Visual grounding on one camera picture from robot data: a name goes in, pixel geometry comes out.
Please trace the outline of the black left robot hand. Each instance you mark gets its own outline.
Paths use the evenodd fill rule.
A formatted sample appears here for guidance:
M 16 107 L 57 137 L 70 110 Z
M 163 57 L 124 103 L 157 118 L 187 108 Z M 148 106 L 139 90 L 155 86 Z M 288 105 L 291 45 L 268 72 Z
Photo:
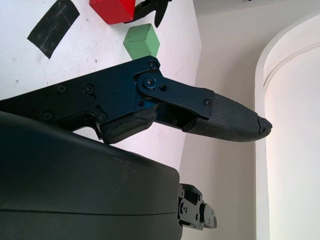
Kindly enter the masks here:
M 155 11 L 154 25 L 158 28 L 171 1 L 172 0 L 144 0 L 135 6 L 133 19 L 125 22 L 125 24 L 138 21 Z

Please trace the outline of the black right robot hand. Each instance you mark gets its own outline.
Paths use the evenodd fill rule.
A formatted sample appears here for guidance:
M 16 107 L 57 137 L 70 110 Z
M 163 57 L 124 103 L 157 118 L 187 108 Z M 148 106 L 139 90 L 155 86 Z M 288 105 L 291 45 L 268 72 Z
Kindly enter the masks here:
M 272 124 L 145 56 L 0 102 L 3 240 L 179 240 L 215 211 L 176 169 L 114 147 L 159 123 L 232 142 Z

